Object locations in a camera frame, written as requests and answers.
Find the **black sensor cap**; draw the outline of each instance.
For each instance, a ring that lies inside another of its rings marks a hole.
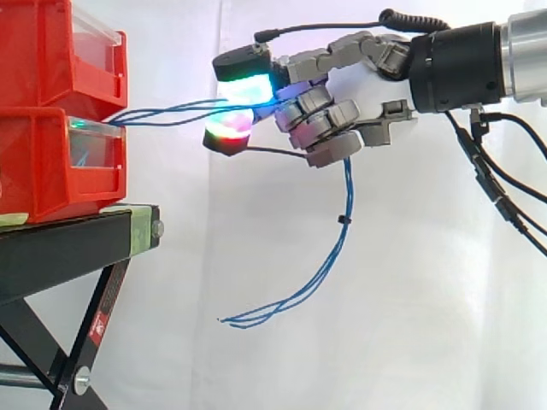
[[[234,81],[258,74],[269,74],[272,58],[267,47],[252,44],[228,51],[213,60],[216,79]]]

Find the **scissor lift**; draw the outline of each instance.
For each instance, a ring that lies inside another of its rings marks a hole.
[[[0,365],[0,386],[48,390],[51,410],[107,409],[91,387],[93,362],[129,261],[156,248],[162,233],[159,208],[152,205],[0,227],[0,337],[25,364]],[[25,297],[101,269],[72,350],[65,352]]]

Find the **metal cylinder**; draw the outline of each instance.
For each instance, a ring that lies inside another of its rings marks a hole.
[[[0,386],[45,389],[34,373],[23,366],[0,365]]]
[[[412,40],[410,90],[421,113],[442,113],[503,97],[500,32],[493,22]]]
[[[501,26],[505,94],[547,105],[547,9],[512,15]]]

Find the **black cylindrical connector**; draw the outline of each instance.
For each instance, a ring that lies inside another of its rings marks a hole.
[[[467,26],[412,40],[410,89],[421,113],[442,113],[504,97],[500,32],[495,23]]]
[[[216,79],[234,81],[270,72],[271,56],[267,47],[255,44],[228,51],[213,60]]]

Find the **white wall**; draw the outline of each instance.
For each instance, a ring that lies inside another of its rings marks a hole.
[[[388,6],[458,26],[505,21],[531,4],[234,0],[221,44],[249,43],[263,28],[370,21]],[[295,34],[272,48],[312,50],[339,35]],[[371,115],[404,93],[363,81]],[[498,109],[542,128],[537,104]],[[254,139],[288,147],[271,123]],[[515,175],[541,182],[544,164],[518,129],[494,126],[488,145]],[[354,169],[354,223],[330,277],[303,306],[238,331],[215,318],[290,295],[325,258],[344,209],[343,172],[258,154],[212,158],[191,408],[545,408],[545,261],[496,214],[447,120],[395,128],[394,144],[356,155]]]
[[[76,3],[127,32],[132,108],[213,96],[212,57],[219,48],[249,43],[258,29],[369,21],[385,7],[459,26],[547,6],[544,0]],[[276,40],[273,52],[310,50],[340,35],[295,34]],[[381,102],[406,92],[374,76],[359,84],[371,116]],[[537,105],[502,109],[547,132]],[[250,331],[216,319],[288,296],[315,273],[338,237],[342,167],[312,170],[260,154],[212,155],[209,164],[202,135],[203,123],[131,130],[128,199],[158,203],[166,235],[159,249],[132,261],[97,357],[93,385],[109,408],[547,406],[546,262],[495,213],[443,117],[396,126],[391,147],[355,156],[354,223],[330,277],[301,307]],[[254,130],[253,144],[288,147],[271,121]],[[544,164],[525,134],[495,126],[488,144],[510,172],[547,190]],[[537,204],[523,204],[541,219]],[[66,349],[96,279],[30,301]],[[0,388],[2,409],[47,408],[48,400],[42,392]]]

